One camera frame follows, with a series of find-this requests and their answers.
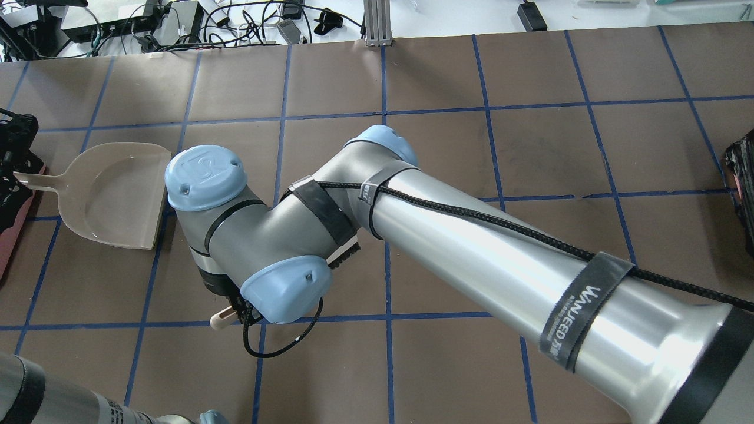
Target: dustpan handle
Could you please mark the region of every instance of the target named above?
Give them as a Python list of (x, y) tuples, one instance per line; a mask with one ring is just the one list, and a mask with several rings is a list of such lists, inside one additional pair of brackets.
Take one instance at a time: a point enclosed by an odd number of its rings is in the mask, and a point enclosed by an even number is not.
[(32, 190), (41, 190), (43, 192), (60, 192), (65, 189), (65, 185), (59, 177), (51, 175), (24, 174), (23, 172), (13, 172), (13, 175), (26, 187)]

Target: black power brick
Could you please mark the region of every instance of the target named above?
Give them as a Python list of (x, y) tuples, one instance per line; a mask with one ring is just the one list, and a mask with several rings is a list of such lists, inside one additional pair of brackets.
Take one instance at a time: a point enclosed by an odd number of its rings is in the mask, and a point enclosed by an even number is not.
[(544, 22), (544, 18), (534, 2), (524, 0), (519, 5), (519, 18), (521, 18), (521, 23), (523, 23), (527, 32), (547, 31), (547, 23)]

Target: plug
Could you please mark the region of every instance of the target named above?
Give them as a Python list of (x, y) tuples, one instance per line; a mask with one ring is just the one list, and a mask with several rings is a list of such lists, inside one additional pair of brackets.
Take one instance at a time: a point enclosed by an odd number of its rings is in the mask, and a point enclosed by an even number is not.
[(518, 13), (519, 18), (521, 18), (521, 23), (523, 23), (527, 32), (547, 31), (547, 23), (544, 22), (542, 14), (539, 13), (539, 8), (537, 8), (536, 3), (524, 0), (524, 2), (519, 5)]

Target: light blue joint cap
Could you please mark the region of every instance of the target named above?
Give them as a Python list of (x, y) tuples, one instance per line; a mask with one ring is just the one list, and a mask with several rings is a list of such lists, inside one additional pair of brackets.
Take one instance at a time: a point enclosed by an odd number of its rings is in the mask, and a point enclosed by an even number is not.
[(238, 156), (220, 146), (196, 146), (176, 155), (165, 169), (167, 201), (185, 212), (212, 209), (231, 200), (248, 177)]
[(243, 285), (241, 296), (274, 324), (287, 324), (304, 316), (333, 283), (327, 261), (307, 255), (273, 263)]
[(393, 128), (388, 126), (372, 125), (363, 133), (359, 134), (359, 137), (350, 139), (343, 147), (346, 147), (354, 141), (368, 141), (370, 143), (387, 147), (393, 153), (398, 155), (400, 160), (408, 162), (415, 167), (419, 166), (416, 153), (414, 152), (414, 149), (411, 148), (409, 142), (407, 142), (405, 138), (399, 136)]
[(200, 424), (230, 424), (221, 413), (216, 410), (208, 410), (199, 416)]

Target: beige dustpan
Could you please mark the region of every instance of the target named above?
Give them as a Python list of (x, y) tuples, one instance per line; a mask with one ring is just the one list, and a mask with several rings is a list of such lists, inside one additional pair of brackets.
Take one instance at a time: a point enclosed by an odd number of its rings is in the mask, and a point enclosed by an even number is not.
[(58, 177), (14, 175), (57, 193), (63, 222), (81, 237), (131, 249), (155, 246), (170, 152), (149, 143), (107, 143), (81, 153)]

